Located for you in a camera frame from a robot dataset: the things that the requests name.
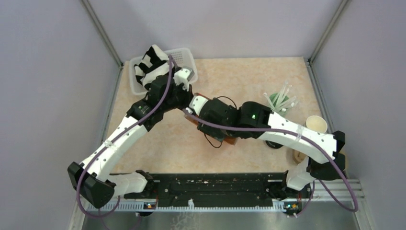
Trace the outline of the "orange paper bag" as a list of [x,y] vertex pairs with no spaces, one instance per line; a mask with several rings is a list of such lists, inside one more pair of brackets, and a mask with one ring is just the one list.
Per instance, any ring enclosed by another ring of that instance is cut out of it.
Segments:
[[[195,95],[204,96],[200,93],[195,93],[194,96]],[[193,116],[216,125],[227,127],[232,126],[238,114],[238,107],[236,103],[227,96],[218,96],[212,99],[208,97],[206,98],[209,99],[209,101],[202,108],[200,115]],[[192,119],[189,116],[186,116],[186,119],[197,126],[197,130],[203,133],[206,140],[209,140],[208,138],[211,137],[219,142],[219,145],[215,146],[211,141],[209,141],[209,144],[214,148],[220,148],[224,142],[230,145],[235,145],[237,141],[237,138],[232,136],[230,131],[206,125]]]

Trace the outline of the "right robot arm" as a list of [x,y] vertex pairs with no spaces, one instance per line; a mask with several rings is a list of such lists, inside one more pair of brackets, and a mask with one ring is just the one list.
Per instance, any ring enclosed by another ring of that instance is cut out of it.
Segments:
[[198,121],[198,130],[220,142],[226,138],[253,138],[303,153],[305,159],[287,171],[281,184],[286,197],[294,197],[314,180],[333,181],[344,175],[345,161],[339,151],[345,144],[345,134],[341,131],[313,131],[252,101],[235,108],[217,98],[197,95],[189,108]]

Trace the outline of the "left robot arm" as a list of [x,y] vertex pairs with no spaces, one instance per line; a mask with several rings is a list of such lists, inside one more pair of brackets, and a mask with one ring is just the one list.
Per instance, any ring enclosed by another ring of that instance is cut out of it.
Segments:
[[129,148],[147,134],[166,112],[184,109],[193,97],[192,86],[176,83],[167,75],[159,76],[150,84],[145,98],[135,102],[117,129],[80,163],[68,166],[68,175],[77,198],[83,197],[95,208],[101,208],[112,198],[137,193],[142,198],[153,194],[152,176],[142,170],[127,174],[111,171]]

